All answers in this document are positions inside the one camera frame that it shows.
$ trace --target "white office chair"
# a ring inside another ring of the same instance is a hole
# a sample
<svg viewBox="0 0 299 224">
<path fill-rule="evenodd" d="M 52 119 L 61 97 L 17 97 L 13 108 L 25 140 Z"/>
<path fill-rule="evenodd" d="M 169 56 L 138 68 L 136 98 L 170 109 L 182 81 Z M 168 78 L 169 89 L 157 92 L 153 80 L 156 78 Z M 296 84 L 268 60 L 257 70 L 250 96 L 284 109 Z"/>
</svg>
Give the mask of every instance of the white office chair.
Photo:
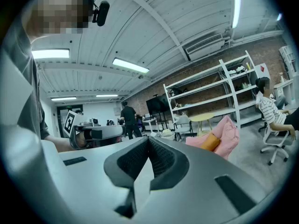
<svg viewBox="0 0 299 224">
<path fill-rule="evenodd" d="M 193 136 L 193 129 L 191 125 L 191 120 L 188 118 L 187 115 L 181 115 L 178 120 L 174 122 L 174 138 L 177 141 L 177 134 L 179 135 L 180 139 L 182 139 L 180 133 L 190 132 Z"/>
<path fill-rule="evenodd" d="M 260 109 L 261 112 L 263 112 L 262 109 L 261 109 L 261 103 L 259 104 L 258 108 Z M 267 143 L 267 139 L 268 139 L 269 135 L 271 134 L 271 132 L 277 132 L 277 131 L 273 131 L 270 127 L 270 124 L 267 122 L 267 127 L 265 129 L 265 134 L 264 134 L 264 137 L 263 137 L 263 143 L 266 144 L 266 145 L 270 145 L 270 147 L 265 147 L 265 148 L 261 149 L 260 152 L 262 154 L 266 150 L 274 150 L 274 154 L 273 154 L 271 160 L 269 161 L 268 165 L 271 165 L 272 163 L 274 163 L 277 152 L 281 152 L 285 155 L 285 158 L 284 158 L 285 162 L 289 158 L 288 153 L 284 150 L 285 145 L 283 145 L 284 141 L 286 140 L 287 136 L 289 135 L 289 131 L 286 132 L 284 138 L 282 139 L 282 141 L 279 144 L 277 144 L 277 143 L 275 143 L 275 144 Z"/>
</svg>

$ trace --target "qr code sign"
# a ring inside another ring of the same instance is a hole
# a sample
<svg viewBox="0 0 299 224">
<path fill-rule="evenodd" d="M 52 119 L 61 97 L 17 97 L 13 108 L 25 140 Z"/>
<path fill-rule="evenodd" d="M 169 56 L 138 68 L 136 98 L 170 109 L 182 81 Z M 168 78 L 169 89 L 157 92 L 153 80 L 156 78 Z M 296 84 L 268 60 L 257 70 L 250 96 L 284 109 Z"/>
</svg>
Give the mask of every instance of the qr code sign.
<svg viewBox="0 0 299 224">
<path fill-rule="evenodd" d="M 73 115 L 72 113 L 69 112 L 67 114 L 67 118 L 66 118 L 65 125 L 64 125 L 64 130 L 68 134 L 71 134 L 71 127 L 73 125 L 74 119 L 75 119 L 75 115 Z"/>
</svg>

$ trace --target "doorway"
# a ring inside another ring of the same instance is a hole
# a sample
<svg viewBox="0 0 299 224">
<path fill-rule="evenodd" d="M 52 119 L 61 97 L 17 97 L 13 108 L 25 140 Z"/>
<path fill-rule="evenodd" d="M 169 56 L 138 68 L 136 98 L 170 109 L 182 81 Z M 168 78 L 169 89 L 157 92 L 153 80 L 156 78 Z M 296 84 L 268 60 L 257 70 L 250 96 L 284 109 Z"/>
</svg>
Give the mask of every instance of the doorway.
<svg viewBox="0 0 299 224">
<path fill-rule="evenodd" d="M 57 119 L 58 119 L 58 126 L 59 126 L 59 132 L 61 138 L 68 138 L 69 136 L 66 134 L 66 132 L 63 131 L 62 127 L 65 123 L 67 113 L 69 111 L 77 111 L 80 110 L 83 112 L 83 105 L 66 105 L 66 106 L 59 106 L 57 107 Z"/>
</svg>

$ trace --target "ceiling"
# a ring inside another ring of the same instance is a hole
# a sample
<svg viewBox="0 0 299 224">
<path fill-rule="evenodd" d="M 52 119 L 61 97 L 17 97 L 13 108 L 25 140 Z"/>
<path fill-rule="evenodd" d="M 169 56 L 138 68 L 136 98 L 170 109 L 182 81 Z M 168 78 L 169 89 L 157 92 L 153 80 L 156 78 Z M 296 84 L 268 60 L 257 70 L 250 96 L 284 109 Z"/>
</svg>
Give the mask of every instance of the ceiling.
<svg viewBox="0 0 299 224">
<path fill-rule="evenodd" d="M 234 0 L 106 1 L 110 9 L 104 26 L 90 23 L 82 34 L 52 35 L 33 43 L 33 50 L 70 49 L 68 59 L 37 60 L 47 97 L 77 97 L 57 105 L 122 100 L 190 63 L 184 45 L 209 32 L 222 33 L 233 42 L 279 29 L 278 12 L 267 0 L 241 0 L 235 29 Z M 116 57 L 149 72 L 114 66 Z M 96 98 L 98 94 L 118 97 Z"/>
</svg>

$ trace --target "black pants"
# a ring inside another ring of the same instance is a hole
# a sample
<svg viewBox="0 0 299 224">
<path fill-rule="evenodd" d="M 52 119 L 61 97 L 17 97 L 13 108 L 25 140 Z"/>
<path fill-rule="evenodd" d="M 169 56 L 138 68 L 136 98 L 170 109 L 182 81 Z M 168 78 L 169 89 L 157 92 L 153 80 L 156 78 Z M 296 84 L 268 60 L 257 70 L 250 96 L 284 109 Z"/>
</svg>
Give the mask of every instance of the black pants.
<svg viewBox="0 0 299 224">
<path fill-rule="evenodd" d="M 299 130 L 299 108 L 285 118 L 284 125 L 292 125 L 295 130 Z M 280 131 L 279 136 L 285 136 L 286 131 Z"/>
<path fill-rule="evenodd" d="M 135 125 L 126 125 L 126 129 L 127 129 L 128 136 L 129 136 L 130 140 L 133 138 L 133 135 L 132 135 L 133 131 L 134 131 L 134 133 L 136 133 L 137 137 L 142 137 L 141 132 L 140 132 L 137 124 L 135 124 Z"/>
</svg>

